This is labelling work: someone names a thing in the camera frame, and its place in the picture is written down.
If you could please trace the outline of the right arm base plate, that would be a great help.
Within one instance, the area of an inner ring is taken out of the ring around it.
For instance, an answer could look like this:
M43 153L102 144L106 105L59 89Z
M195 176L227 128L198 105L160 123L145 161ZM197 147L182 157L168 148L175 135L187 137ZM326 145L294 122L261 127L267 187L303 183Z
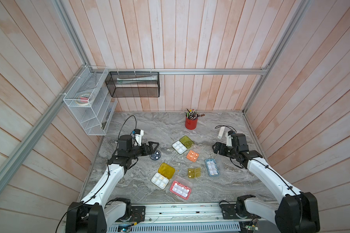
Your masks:
M236 204L221 202L219 207L221 209L223 219L261 219L261 217L258 215L238 212L239 209L237 208Z

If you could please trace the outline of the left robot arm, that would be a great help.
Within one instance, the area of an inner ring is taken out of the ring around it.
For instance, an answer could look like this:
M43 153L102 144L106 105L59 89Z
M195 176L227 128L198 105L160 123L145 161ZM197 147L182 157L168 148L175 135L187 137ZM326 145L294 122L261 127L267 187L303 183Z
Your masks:
M131 213L131 200L115 198L109 200L117 183L133 168L132 161L141 156L153 155L159 143L142 143L135 136L120 136L116 150L107 161L107 168L92 191L80 202L73 202L64 215L66 233L106 233L116 221L136 224Z

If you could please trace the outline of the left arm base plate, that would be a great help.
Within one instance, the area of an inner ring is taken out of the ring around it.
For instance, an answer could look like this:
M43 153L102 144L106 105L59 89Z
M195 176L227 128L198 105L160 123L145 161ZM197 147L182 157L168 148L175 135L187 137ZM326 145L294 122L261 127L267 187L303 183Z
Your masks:
M123 222L123 223L140 223L145 221L145 213L146 213L146 207L144 205L142 206L132 206L131 210L129 211L128 216L124 216L117 220L117 222Z

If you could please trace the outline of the orange pillbox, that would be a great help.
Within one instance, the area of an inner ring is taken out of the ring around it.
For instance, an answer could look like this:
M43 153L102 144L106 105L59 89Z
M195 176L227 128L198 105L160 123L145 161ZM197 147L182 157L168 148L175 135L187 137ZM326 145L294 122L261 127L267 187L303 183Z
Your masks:
M186 156L186 158L192 162L196 162L199 157L199 154L194 152L193 150L190 150Z

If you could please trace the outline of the blue pillbox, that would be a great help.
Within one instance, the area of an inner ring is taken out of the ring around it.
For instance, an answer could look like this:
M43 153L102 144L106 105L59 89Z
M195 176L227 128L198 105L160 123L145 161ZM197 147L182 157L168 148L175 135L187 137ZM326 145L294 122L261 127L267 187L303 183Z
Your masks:
M217 162L215 159L213 158L206 159L205 164L206 164L208 175L210 177L216 177L220 175L220 171L218 169Z

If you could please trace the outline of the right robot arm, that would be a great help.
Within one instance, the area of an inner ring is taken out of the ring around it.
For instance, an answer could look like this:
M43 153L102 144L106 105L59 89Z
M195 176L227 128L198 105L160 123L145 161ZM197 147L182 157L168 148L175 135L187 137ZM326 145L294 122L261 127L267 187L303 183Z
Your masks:
M237 198L235 214L244 219L259 216L275 224L282 233L317 233L320 231L317 198L310 192L302 192L279 175L256 150L250 150L246 136L229 131L226 143L216 142L215 154L237 161L238 168L249 170L270 190L277 205L254 195Z

